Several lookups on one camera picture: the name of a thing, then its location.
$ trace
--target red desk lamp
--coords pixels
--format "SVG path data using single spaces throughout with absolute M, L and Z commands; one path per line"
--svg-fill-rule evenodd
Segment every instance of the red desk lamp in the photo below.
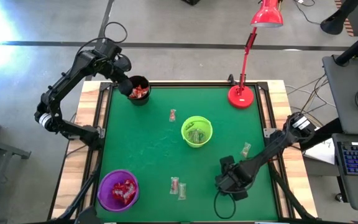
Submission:
M 279 0 L 263 0 L 262 6 L 259 11 L 254 15 L 251 20 L 252 33 L 249 34 L 246 49 L 244 54 L 244 62 L 242 63 L 240 84 L 233 86 L 227 98 L 231 105 L 239 109 L 245 109 L 249 107 L 254 101 L 254 94 L 252 90 L 244 85 L 246 81 L 246 65 L 249 50 L 254 44 L 256 38 L 256 30 L 258 27 L 280 27 L 283 25 L 283 17 L 280 11 L 277 9 Z

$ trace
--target black cup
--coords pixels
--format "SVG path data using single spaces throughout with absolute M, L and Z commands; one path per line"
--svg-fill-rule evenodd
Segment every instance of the black cup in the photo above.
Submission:
M 140 98 L 133 99 L 128 97 L 128 100 L 130 100 L 136 106 L 145 105 L 149 101 L 149 96 L 152 91 L 152 87 L 150 86 L 149 81 L 145 77 L 138 76 L 138 75 L 129 77 L 129 80 L 132 82 L 132 86 L 134 88 L 138 87 L 139 85 L 142 88 L 147 88 L 147 87 L 149 88 L 148 92 Z

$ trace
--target lime green bowl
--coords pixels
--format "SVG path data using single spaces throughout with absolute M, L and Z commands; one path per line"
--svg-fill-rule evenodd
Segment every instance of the lime green bowl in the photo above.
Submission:
M 204 141 L 203 143 L 199 143 L 199 144 L 191 142 L 189 139 L 189 132 L 194 129 L 202 130 L 203 134 L 205 134 L 205 136 L 203 138 L 206 139 L 206 141 Z M 193 148 L 201 147 L 205 143 L 207 143 L 212 137 L 211 122 L 202 116 L 189 117 L 181 126 L 181 136 L 183 137 L 183 139 L 187 142 L 187 144 L 190 147 L 193 147 Z

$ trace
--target candy wrapper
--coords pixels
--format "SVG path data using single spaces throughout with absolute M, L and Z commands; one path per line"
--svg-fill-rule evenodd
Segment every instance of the candy wrapper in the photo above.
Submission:
M 185 200 L 186 199 L 186 184 L 179 183 L 179 197 L 178 200 Z
M 175 112 L 176 112 L 175 109 L 171 109 L 171 113 L 169 115 L 169 122 L 174 122 L 176 120 Z
M 248 142 L 246 142 L 244 144 L 244 148 L 242 149 L 241 151 L 241 154 L 244 156 L 244 158 L 246 159 L 247 156 L 248 156 L 248 152 L 249 152 L 249 149 L 251 148 L 251 144 L 249 144 Z
M 170 194 L 178 194 L 179 177 L 171 177 L 171 191 Z
M 136 194 L 136 184 L 133 180 L 125 180 L 124 183 L 116 183 L 112 189 L 112 197 L 121 201 L 124 205 L 130 204 Z
M 138 87 L 132 89 L 132 93 L 128 97 L 132 99 L 139 99 L 142 98 L 144 95 L 146 95 L 148 91 L 149 91 L 148 87 L 142 88 L 139 85 Z
M 188 140 L 194 144 L 201 144 L 206 141 L 206 135 L 200 128 L 195 128 L 187 132 Z

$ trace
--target lamp shade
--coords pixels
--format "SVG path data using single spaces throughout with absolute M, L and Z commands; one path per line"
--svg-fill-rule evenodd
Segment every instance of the lamp shade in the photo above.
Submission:
M 283 25 L 283 16 L 277 9 L 277 0 L 263 0 L 259 11 L 251 20 L 254 27 L 280 27 Z

